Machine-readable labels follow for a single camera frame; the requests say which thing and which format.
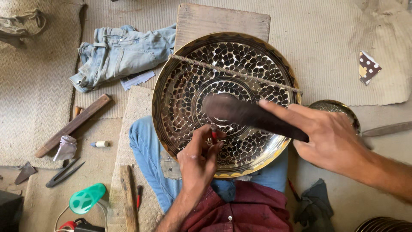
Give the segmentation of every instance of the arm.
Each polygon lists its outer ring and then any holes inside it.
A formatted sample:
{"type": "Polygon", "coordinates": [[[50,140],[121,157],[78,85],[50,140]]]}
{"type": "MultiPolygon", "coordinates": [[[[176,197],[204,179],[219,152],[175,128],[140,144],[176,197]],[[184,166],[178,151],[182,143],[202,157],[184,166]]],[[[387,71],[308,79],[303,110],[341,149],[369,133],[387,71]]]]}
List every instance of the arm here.
{"type": "MultiPolygon", "coordinates": [[[[216,173],[216,159],[223,142],[215,145],[206,143],[211,138],[210,125],[204,125],[193,132],[192,140],[178,153],[177,158],[182,173],[182,189],[176,197],[156,232],[179,231],[185,218],[197,206],[216,173]]],[[[225,137],[218,131],[218,137],[225,137]]]]}
{"type": "Polygon", "coordinates": [[[267,101],[259,105],[308,134],[308,143],[293,141],[306,161],[412,203],[412,167],[368,150],[346,115],[296,104],[287,109],[267,101]]]}

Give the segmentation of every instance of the hand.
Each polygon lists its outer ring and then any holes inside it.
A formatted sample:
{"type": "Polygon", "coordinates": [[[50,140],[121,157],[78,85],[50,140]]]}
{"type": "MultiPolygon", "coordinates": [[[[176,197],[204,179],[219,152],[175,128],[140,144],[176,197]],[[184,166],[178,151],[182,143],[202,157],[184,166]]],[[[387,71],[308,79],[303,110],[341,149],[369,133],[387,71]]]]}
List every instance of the hand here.
{"type": "Polygon", "coordinates": [[[359,141],[348,117],[291,104],[287,109],[261,100],[259,105],[309,136],[309,142],[293,141],[299,155],[326,170],[353,177],[370,159],[371,152],[359,141]]]}
{"type": "MultiPolygon", "coordinates": [[[[218,130],[218,137],[226,137],[226,133],[218,130]]],[[[188,204],[196,206],[210,185],[217,169],[217,155],[223,142],[208,145],[206,140],[212,138],[210,124],[206,124],[193,132],[192,140],[177,154],[182,173],[182,189],[188,204]]]]}

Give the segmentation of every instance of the wooden stick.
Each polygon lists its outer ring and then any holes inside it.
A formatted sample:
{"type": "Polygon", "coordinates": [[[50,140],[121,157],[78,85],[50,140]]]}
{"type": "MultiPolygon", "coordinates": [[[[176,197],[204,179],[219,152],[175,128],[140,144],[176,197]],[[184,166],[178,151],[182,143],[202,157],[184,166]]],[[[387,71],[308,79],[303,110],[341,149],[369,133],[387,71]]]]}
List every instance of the wooden stick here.
{"type": "Polygon", "coordinates": [[[136,213],[136,204],[134,203],[134,194],[132,192],[130,166],[120,167],[120,184],[123,191],[124,214],[126,216],[127,232],[139,232],[139,224],[136,213]]]}
{"type": "Polygon", "coordinates": [[[389,135],[405,130],[412,130],[412,122],[397,123],[367,130],[362,132],[362,137],[389,135]]]}
{"type": "Polygon", "coordinates": [[[85,123],[89,118],[93,116],[98,110],[100,110],[103,106],[105,106],[108,102],[110,102],[112,98],[107,95],[103,94],[93,102],[89,107],[87,107],[82,114],[79,114],[75,119],[69,122],[65,127],[63,127],[59,132],[54,134],[49,138],[47,142],[43,144],[41,148],[39,148],[36,153],[34,154],[37,158],[42,158],[46,155],[48,151],[50,151],[53,147],[57,146],[60,143],[60,139],[63,135],[69,135],[77,128],[79,128],[83,123],[85,123]]]}
{"type": "Polygon", "coordinates": [[[75,107],[75,114],[73,118],[76,118],[80,114],[81,110],[82,110],[81,107],[75,107]]]}

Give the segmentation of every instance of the paper scrap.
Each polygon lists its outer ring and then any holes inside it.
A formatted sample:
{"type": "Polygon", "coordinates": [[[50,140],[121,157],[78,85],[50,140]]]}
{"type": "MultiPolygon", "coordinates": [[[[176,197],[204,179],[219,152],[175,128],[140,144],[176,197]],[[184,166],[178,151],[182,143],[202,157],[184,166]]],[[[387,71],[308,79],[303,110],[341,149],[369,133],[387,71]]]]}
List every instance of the paper scrap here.
{"type": "Polygon", "coordinates": [[[77,140],[70,135],[63,135],[60,139],[60,147],[53,161],[72,159],[76,153],[77,140]]]}
{"type": "Polygon", "coordinates": [[[154,76],[155,73],[153,72],[153,70],[146,70],[140,73],[131,74],[127,77],[123,77],[120,79],[120,82],[122,83],[124,90],[127,91],[132,85],[144,83],[154,76]]]}
{"type": "Polygon", "coordinates": [[[368,85],[370,80],[378,74],[382,68],[379,64],[365,51],[360,51],[359,56],[359,79],[368,85]]]}

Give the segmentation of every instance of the white paper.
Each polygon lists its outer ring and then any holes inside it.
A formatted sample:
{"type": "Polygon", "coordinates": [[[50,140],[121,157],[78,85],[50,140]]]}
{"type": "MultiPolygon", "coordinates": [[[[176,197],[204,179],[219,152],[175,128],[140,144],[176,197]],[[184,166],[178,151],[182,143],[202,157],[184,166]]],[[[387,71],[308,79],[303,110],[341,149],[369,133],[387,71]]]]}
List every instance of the white paper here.
{"type": "Polygon", "coordinates": [[[60,147],[54,156],[53,161],[72,159],[76,153],[76,145],[75,138],[69,135],[62,136],[60,139],[60,147]]]}
{"type": "Polygon", "coordinates": [[[120,79],[124,90],[129,90],[132,85],[138,85],[140,83],[144,83],[150,78],[154,77],[155,73],[153,70],[146,70],[140,73],[131,74],[127,77],[123,77],[120,79]]]}

